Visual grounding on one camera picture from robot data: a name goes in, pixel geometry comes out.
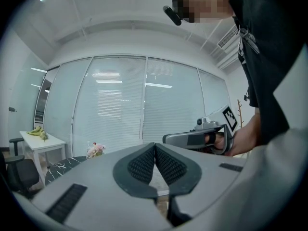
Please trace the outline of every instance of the flower bouquet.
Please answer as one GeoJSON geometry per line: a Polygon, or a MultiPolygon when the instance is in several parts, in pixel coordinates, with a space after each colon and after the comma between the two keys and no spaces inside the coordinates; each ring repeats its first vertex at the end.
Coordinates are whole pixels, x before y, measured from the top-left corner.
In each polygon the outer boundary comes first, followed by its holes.
{"type": "Polygon", "coordinates": [[[93,143],[93,146],[87,151],[87,159],[103,155],[105,150],[104,145],[93,143]]]}

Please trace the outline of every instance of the black chair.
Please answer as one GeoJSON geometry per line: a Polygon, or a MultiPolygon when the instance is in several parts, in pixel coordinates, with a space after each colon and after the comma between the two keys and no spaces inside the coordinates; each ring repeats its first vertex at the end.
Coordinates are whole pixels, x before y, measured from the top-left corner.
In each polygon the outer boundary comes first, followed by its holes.
{"type": "Polygon", "coordinates": [[[17,139],[11,139],[9,140],[10,143],[14,143],[14,152],[15,152],[15,156],[18,156],[18,146],[17,143],[24,141],[23,138],[17,138],[17,139]]]}
{"type": "Polygon", "coordinates": [[[33,161],[25,159],[24,155],[4,158],[0,152],[0,173],[12,191],[20,191],[27,198],[36,193],[29,188],[39,182],[39,173],[33,161]]]}

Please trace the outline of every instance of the black marble tabletop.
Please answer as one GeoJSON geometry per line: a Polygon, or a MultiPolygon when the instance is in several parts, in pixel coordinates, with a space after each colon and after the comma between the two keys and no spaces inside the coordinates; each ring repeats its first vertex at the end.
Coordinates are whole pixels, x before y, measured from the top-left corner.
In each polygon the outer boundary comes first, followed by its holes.
{"type": "Polygon", "coordinates": [[[86,160],[85,156],[77,156],[64,159],[56,164],[51,165],[45,177],[45,185],[52,183],[55,179],[76,167],[78,164],[86,160]]]}

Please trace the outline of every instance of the white ceiling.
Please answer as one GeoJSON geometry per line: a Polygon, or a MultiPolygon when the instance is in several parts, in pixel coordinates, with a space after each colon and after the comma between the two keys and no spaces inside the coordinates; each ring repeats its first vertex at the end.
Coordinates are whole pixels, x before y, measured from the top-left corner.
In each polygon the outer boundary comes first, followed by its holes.
{"type": "MultiPolygon", "coordinates": [[[[221,23],[218,20],[207,24],[182,23],[178,27],[163,12],[164,5],[171,6],[171,0],[29,0],[13,27],[48,64],[64,43],[77,37],[86,40],[90,33],[117,28],[173,34],[200,45],[211,54],[218,41],[234,26],[230,18],[221,23]]],[[[214,60],[219,62],[226,55],[219,49],[214,60]]]]}

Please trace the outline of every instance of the man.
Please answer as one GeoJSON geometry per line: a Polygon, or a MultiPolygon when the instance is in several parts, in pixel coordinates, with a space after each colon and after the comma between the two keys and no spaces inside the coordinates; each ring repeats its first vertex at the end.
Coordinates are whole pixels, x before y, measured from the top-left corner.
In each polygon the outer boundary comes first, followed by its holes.
{"type": "MultiPolygon", "coordinates": [[[[249,84],[250,105],[256,108],[249,123],[238,130],[227,155],[246,153],[288,130],[273,92],[296,60],[305,40],[296,27],[304,0],[173,0],[180,19],[190,23],[234,17],[241,35],[239,59],[249,84]]],[[[215,146],[223,148],[217,134],[215,146]]]]}

